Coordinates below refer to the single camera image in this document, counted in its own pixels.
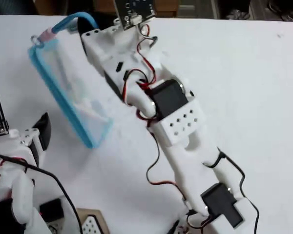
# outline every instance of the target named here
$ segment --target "white tabletop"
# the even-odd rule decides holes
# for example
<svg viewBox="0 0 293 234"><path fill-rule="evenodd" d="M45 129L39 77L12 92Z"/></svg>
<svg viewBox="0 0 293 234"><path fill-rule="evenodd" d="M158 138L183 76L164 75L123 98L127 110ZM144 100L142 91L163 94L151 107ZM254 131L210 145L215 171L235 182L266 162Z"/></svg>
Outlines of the white tabletop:
<svg viewBox="0 0 293 234"><path fill-rule="evenodd" d="M100 209L111 233L166 233L183 208L181 197L174 187L147 183L155 143L134 109L86 64L79 36L63 32L59 39L97 82L93 90L115 121L99 149L80 143L30 64L30 37L60 19L0 16L0 99L10 127L26 129L48 111L52 138L44 168L75 205ZM258 233L293 233L293 23L157 19L151 33L190 80L218 146L245 171L245 192L261 213ZM164 156L151 176L173 179ZM36 200L61 194L51 183L39 179Z"/></svg>

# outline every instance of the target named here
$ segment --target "wire bundle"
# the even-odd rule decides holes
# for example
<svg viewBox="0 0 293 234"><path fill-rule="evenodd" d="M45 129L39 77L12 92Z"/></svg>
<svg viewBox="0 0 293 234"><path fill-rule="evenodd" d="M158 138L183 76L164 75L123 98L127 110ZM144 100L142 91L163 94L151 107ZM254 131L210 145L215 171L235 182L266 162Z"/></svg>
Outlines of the wire bundle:
<svg viewBox="0 0 293 234"><path fill-rule="evenodd" d="M62 190L64 196L66 197L68 203L72 207L73 212L74 212L74 215L76 216L76 219L78 221L79 231L80 231L81 234L83 234L82 223L81 223L81 221L79 219L79 216L78 216L78 213L76 211L76 208L75 208L72 200L70 199L69 195L67 194L65 188L63 187L63 185L61 184L61 182L59 181L59 179L54 174L52 174L52 173L50 173L48 171L45 171L45 170L43 170L43 169L41 169L39 167L33 166L31 164L28 164L23 158L11 158L11 157L4 156L4 155L0 155L0 158L3 159L3 162L4 161L7 161L7 162L15 163L15 164L18 164L20 166L25 167L26 169L29 168L29 169L31 169L33 171L40 172L42 174L45 174L47 176L52 177L56 181L56 183L58 184L58 186Z"/></svg>
<svg viewBox="0 0 293 234"><path fill-rule="evenodd" d="M145 40L151 40L152 43L150 44L150 47L152 47L156 41L157 41L157 37L150 37L150 26L148 24L145 24L144 26L147 27L147 33L146 34L143 34L142 33L142 29L141 27L137 26L137 29L138 29L138 32L139 34L143 37L143 39L137 44L137 47L136 47L136 51L137 53L142 57L143 61L146 63L146 65L149 67L149 69L151 70L152 74L153 74L153 78L151 81L148 80L147 78L147 75L140 69L137 69L137 68L134 68L134 69L131 69L129 72L126 72L125 74L125 77L124 77L124 86L123 86L123 101L126 105L129 105L127 103L127 82L128 82L128 79L130 77L130 75L134 72L139 72L141 73L143 76L144 76L144 79L141 79L137 82L137 84L141 87L141 89L143 90L147 90L149 89L149 86L154 84L157 80L157 77L156 77L156 71L155 71L155 68L153 67L153 65L147 60L147 58L141 53L141 44L145 41Z"/></svg>

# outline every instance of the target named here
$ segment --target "robotic limb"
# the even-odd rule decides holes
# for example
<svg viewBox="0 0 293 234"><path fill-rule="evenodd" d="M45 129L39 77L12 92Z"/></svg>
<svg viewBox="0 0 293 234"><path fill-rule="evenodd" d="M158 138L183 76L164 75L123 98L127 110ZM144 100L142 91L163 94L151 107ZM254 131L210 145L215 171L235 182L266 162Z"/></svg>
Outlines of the robotic limb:
<svg viewBox="0 0 293 234"><path fill-rule="evenodd" d="M50 141L48 114L31 129L9 129L0 104L0 153L39 167ZM50 234L33 206L34 177L27 168L0 159L0 233Z"/></svg>
<svg viewBox="0 0 293 234"><path fill-rule="evenodd" d="M259 211L243 193L243 171L211 140L187 79L153 47L157 37L150 36L145 23L154 16L152 5L126 5L124 11L119 2L114 26L86 32L82 41L88 61L148 121L174 170L176 187L190 211L172 233L198 233L205 227L213 234L256 233ZM226 169L217 167L220 161ZM236 169L242 174L240 185L228 173Z"/></svg>

